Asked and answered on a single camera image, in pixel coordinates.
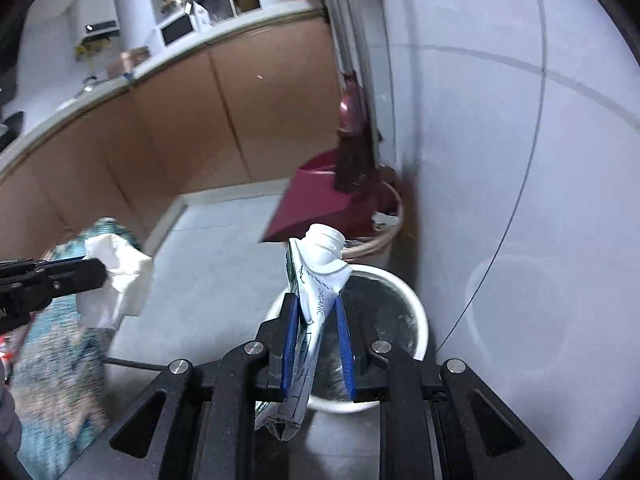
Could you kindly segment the white tissue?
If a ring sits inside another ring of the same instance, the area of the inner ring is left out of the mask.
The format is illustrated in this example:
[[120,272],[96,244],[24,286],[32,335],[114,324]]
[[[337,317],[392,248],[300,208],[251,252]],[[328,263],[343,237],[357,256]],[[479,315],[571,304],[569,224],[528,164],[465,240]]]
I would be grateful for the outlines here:
[[154,276],[153,258],[116,234],[101,234],[85,241],[86,260],[105,266],[106,280],[98,289],[76,296],[80,322],[89,328],[119,330],[126,316],[139,316]]

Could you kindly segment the white round trash bin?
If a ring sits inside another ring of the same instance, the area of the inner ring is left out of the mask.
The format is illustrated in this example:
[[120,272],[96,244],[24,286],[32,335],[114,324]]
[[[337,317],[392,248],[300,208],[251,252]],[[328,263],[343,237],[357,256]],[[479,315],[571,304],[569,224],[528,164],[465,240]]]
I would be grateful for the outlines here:
[[[428,324],[420,299],[404,281],[376,266],[354,264],[344,294],[358,318],[373,324],[378,336],[421,361],[428,347]],[[308,408],[329,414],[355,414],[375,402],[352,403],[343,382],[336,316],[326,321]]]

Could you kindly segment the brown kitchen cabinet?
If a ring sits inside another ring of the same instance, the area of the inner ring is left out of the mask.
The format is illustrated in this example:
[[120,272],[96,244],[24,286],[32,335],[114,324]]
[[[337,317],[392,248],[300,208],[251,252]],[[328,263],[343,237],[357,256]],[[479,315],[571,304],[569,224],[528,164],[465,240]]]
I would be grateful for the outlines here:
[[334,147],[339,100],[321,11],[244,16],[14,141],[2,258],[42,257],[104,217],[150,242],[183,195],[291,177]]

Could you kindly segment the teal zigzag woven mat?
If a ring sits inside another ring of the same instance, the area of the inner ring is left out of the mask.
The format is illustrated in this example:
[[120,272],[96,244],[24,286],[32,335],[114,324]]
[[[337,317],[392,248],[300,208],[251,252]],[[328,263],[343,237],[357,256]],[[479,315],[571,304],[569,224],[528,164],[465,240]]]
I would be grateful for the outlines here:
[[107,350],[125,316],[138,316],[148,284],[129,281],[111,313],[85,325],[76,297],[55,299],[37,314],[13,365],[10,390],[22,423],[17,452],[35,479],[57,479],[108,425]]

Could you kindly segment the beige basket under dustpan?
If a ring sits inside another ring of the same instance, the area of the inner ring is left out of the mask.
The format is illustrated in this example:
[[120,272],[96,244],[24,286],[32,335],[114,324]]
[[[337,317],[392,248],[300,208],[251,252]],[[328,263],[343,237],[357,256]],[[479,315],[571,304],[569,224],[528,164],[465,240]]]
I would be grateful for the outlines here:
[[398,192],[388,183],[382,182],[383,205],[372,214],[373,233],[346,242],[342,257],[351,264],[366,264],[387,269],[394,240],[404,223],[404,204]]

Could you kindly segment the maroon dustpan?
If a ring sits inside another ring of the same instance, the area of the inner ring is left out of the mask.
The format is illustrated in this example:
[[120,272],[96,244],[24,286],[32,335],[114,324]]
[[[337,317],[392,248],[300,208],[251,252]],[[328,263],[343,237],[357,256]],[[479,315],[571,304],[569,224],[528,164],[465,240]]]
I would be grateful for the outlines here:
[[382,180],[366,185],[362,191],[337,191],[336,155],[335,150],[326,151],[297,168],[262,234],[265,242],[301,238],[316,223],[356,240],[375,233],[376,214],[384,219],[400,216],[399,200]]

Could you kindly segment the maroon broom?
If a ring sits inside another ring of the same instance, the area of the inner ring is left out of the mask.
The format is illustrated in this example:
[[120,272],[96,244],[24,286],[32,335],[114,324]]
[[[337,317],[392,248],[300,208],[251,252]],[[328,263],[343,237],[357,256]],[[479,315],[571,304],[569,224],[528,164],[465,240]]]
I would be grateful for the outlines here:
[[341,75],[334,188],[355,194],[378,180],[378,127],[373,79],[357,0],[324,0]]

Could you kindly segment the white water heater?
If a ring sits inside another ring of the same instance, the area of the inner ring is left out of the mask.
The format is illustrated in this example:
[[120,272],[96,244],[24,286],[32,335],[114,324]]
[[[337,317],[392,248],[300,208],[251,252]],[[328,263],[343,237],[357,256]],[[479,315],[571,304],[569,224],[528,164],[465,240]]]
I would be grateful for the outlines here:
[[76,46],[120,33],[115,0],[75,0],[70,16],[73,18]]

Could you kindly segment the white microwave oven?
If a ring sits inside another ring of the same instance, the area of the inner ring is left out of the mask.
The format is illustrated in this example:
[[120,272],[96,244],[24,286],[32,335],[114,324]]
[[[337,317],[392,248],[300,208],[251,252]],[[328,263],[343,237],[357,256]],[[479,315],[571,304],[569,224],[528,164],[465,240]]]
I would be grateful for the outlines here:
[[182,38],[198,32],[198,23],[192,14],[179,11],[161,21],[157,25],[157,30],[163,45],[168,47]]

